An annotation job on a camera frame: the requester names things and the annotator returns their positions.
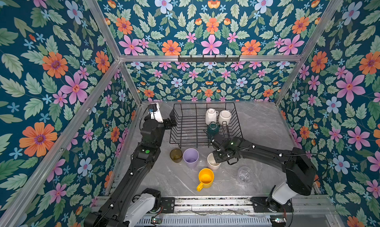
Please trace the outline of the cream mug pink handle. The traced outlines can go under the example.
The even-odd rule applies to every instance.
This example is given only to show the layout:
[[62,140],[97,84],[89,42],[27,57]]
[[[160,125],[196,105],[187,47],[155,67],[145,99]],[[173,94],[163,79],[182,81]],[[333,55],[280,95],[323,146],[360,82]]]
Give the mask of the cream mug pink handle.
[[213,156],[213,153],[210,153],[207,157],[207,164],[208,164],[208,168],[211,169],[212,171],[216,171],[220,168],[221,164],[220,163],[217,163],[215,161],[215,158]]

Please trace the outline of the dark green mug white interior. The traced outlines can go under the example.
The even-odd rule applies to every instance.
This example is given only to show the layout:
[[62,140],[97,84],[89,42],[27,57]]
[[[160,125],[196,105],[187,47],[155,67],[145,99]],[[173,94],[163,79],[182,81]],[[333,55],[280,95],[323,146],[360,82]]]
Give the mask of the dark green mug white interior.
[[206,130],[207,137],[210,140],[213,140],[214,136],[216,134],[219,134],[219,129],[220,129],[219,125],[216,122],[210,122],[210,124],[207,126],[207,130]]

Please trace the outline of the clear glass cup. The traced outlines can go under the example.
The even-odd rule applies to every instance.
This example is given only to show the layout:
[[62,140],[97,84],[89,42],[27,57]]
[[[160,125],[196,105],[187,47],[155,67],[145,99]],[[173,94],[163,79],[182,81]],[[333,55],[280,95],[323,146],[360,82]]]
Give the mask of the clear glass cup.
[[245,183],[250,183],[253,179],[253,171],[249,167],[240,167],[238,169],[238,179]]

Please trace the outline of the white mug red interior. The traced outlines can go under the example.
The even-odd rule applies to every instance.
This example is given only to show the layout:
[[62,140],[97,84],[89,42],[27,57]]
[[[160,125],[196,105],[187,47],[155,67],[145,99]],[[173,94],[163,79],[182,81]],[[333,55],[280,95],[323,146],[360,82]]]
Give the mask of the white mug red interior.
[[218,122],[221,126],[228,126],[232,118],[229,110],[222,110],[219,112]]

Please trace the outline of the lilac plastic cup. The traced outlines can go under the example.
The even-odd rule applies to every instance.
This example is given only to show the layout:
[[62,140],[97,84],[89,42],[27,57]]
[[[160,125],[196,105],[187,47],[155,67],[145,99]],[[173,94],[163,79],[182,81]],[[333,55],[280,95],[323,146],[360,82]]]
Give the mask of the lilac plastic cup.
[[194,148],[188,148],[183,153],[183,160],[188,168],[195,169],[199,162],[199,152]]

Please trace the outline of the white ceramic mug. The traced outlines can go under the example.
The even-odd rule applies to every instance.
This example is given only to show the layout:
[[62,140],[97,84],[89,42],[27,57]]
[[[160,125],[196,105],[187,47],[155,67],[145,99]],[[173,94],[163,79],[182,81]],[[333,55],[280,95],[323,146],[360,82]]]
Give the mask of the white ceramic mug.
[[209,108],[205,115],[205,122],[207,125],[210,125],[212,122],[217,122],[217,117],[219,115],[219,112],[215,110],[214,108]]

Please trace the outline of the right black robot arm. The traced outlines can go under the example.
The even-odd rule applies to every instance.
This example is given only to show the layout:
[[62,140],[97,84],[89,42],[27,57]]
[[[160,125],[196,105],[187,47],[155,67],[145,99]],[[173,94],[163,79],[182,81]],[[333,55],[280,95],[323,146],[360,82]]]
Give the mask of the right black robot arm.
[[216,163],[233,165],[231,159],[250,159],[285,173],[286,181],[272,188],[266,198],[267,205],[285,205],[296,195],[309,196],[312,192],[317,169],[305,151],[297,147],[292,150],[274,149],[240,137],[229,140],[222,135],[214,135],[210,144],[215,149],[213,157]]

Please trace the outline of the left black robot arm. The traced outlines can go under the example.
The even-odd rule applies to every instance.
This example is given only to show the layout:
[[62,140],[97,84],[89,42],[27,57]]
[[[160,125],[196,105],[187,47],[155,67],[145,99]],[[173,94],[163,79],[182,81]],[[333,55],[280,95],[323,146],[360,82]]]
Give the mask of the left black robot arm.
[[97,212],[84,220],[86,227],[134,227],[146,213],[158,210],[160,191],[148,188],[134,201],[135,193],[150,172],[161,153],[165,131],[176,126],[172,118],[163,119],[159,105],[150,104],[149,114],[141,128],[142,139],[138,143],[129,168],[116,190]]

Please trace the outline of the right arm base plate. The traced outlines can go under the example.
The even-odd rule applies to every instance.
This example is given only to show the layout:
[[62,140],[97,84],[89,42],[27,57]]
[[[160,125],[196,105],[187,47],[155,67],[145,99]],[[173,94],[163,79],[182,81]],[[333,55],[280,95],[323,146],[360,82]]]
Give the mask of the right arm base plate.
[[268,201],[265,196],[253,196],[250,198],[255,213],[292,213],[294,211],[291,201],[282,205],[274,200]]

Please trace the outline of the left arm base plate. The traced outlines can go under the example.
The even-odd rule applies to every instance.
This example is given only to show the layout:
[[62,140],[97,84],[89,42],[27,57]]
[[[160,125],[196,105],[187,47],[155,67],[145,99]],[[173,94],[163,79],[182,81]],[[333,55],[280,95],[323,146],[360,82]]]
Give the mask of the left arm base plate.
[[154,211],[155,214],[172,214],[175,209],[175,197],[160,197],[155,201]]

